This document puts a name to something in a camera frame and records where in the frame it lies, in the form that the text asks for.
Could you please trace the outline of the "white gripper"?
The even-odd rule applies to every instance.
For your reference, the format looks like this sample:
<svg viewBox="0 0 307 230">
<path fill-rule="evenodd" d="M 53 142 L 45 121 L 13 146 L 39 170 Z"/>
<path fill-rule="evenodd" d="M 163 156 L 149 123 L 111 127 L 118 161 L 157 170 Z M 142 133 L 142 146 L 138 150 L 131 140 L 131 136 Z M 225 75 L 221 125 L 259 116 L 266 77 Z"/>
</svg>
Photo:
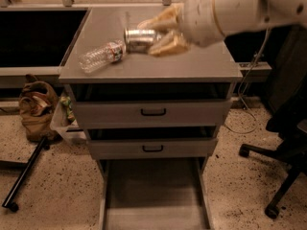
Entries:
<svg viewBox="0 0 307 230">
<path fill-rule="evenodd" d="M 162 36 L 148 50 L 153 57 L 180 55 L 190 50 L 190 43 L 207 47 L 224 40 L 215 13 L 214 0 L 186 0 L 174 4 L 157 16 L 137 25 L 140 30 L 170 31 Z"/>
</svg>

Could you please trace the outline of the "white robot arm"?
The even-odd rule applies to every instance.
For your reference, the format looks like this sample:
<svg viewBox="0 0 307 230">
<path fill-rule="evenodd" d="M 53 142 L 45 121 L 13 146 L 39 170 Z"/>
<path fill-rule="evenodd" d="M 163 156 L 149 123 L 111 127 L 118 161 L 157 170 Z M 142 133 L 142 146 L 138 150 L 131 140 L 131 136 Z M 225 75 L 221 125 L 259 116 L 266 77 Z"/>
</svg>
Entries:
<svg viewBox="0 0 307 230">
<path fill-rule="evenodd" d="M 149 50 L 164 56 L 181 53 L 190 43 L 207 47 L 230 35 L 291 24 L 307 24 L 307 0 L 186 0 L 138 27 L 166 33 Z"/>
</svg>

